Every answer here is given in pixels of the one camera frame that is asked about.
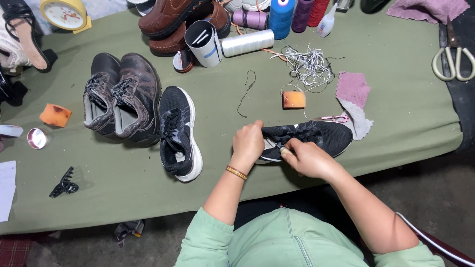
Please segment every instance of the green sweatshirt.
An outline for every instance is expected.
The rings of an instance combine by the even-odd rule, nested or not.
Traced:
[[[363,253],[334,226],[281,208],[233,232],[200,208],[181,244],[175,267],[367,267]],[[444,267],[421,242],[374,255],[377,267]]]

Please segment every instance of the orange bracelet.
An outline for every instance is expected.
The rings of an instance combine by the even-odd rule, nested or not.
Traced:
[[[234,169],[233,167],[231,167],[229,165],[226,166],[225,170],[232,173],[232,174],[234,174],[234,175],[236,175],[236,176],[238,176],[238,177],[240,177],[240,178],[242,178],[243,180],[247,180],[247,176],[245,174],[243,174],[242,172]]]

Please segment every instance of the floor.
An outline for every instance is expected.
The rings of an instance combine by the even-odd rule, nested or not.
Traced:
[[[359,177],[412,224],[475,258],[474,154],[449,154]],[[116,225],[66,230],[36,243],[28,267],[171,267],[194,212],[146,220],[140,238],[115,244]]]

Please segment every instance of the table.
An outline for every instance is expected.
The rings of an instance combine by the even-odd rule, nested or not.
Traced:
[[[403,165],[455,150],[462,141],[458,117],[445,83],[432,73],[438,50],[437,25],[386,16],[367,15],[357,1],[346,14],[335,15],[326,38],[315,29],[293,32],[276,41],[273,50],[291,45],[299,51],[321,48],[332,60],[333,71],[364,73],[371,87],[366,117],[374,120],[369,134],[336,159],[352,175]],[[17,161],[17,190],[9,221],[0,234],[71,229],[163,216],[197,210],[206,200],[231,156],[232,137],[243,125],[262,119],[267,126],[305,121],[302,110],[282,110],[280,90],[289,83],[289,68],[266,52],[224,58],[214,68],[195,67],[186,74],[172,68],[172,58],[153,56],[141,35],[136,10],[94,20],[79,34],[55,33],[43,37],[42,47],[59,56],[53,69],[42,74],[27,70],[20,80],[31,89],[20,107],[2,104],[1,120],[28,131],[46,127],[53,142],[42,150],[30,148],[25,134],[5,141],[0,162]],[[83,126],[82,95],[94,55],[117,57],[136,52],[147,57],[161,78],[162,89],[180,86],[196,106],[195,138],[203,157],[203,172],[181,183],[166,173],[159,146],[139,148],[130,142],[105,139]],[[256,72],[239,111],[247,86],[246,73]],[[307,93],[309,117],[341,114],[335,99],[337,81],[319,94]],[[52,129],[39,119],[46,103],[73,113],[65,128]],[[51,199],[51,190],[74,166],[79,191]],[[241,199],[255,199],[322,183],[297,176],[286,164],[256,166]]]

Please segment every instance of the blue thread spool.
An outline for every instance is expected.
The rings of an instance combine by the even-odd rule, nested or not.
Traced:
[[[289,35],[294,14],[295,0],[272,0],[270,3],[269,29],[276,40]]]

